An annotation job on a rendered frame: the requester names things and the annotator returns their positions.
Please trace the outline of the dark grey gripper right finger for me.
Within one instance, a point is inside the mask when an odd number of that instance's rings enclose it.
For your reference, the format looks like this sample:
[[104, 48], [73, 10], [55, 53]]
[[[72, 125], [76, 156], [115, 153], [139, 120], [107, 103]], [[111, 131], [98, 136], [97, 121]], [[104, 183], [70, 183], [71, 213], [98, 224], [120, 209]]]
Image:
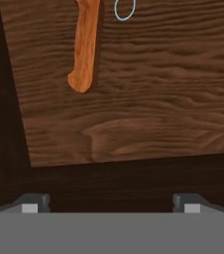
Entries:
[[173, 212], [203, 213], [224, 212], [224, 207], [209, 202], [197, 193], [175, 193], [172, 197]]

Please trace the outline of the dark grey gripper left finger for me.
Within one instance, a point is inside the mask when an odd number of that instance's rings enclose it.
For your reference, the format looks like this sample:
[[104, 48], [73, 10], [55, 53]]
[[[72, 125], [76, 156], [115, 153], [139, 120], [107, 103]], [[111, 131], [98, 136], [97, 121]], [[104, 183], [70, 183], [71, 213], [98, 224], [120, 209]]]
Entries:
[[23, 194], [11, 203], [0, 206], [0, 212], [45, 213], [50, 212], [50, 196], [46, 193]]

